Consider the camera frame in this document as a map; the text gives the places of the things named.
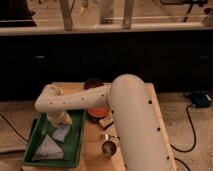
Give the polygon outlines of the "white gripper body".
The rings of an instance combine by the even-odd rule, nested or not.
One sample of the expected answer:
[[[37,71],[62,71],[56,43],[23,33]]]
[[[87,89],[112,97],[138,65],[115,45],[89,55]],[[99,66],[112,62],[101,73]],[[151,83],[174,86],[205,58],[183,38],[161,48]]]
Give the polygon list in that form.
[[[48,113],[47,118],[54,127],[58,127],[60,124],[72,124],[72,118],[66,111]]]

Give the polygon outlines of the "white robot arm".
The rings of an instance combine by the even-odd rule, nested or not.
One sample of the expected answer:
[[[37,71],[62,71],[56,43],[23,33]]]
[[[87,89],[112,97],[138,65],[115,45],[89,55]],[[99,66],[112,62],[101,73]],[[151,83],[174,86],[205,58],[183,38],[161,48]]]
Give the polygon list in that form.
[[[169,171],[169,149],[144,81],[132,74],[118,76],[108,85],[59,95],[45,86],[35,102],[39,112],[54,118],[65,110],[111,109],[126,171]]]

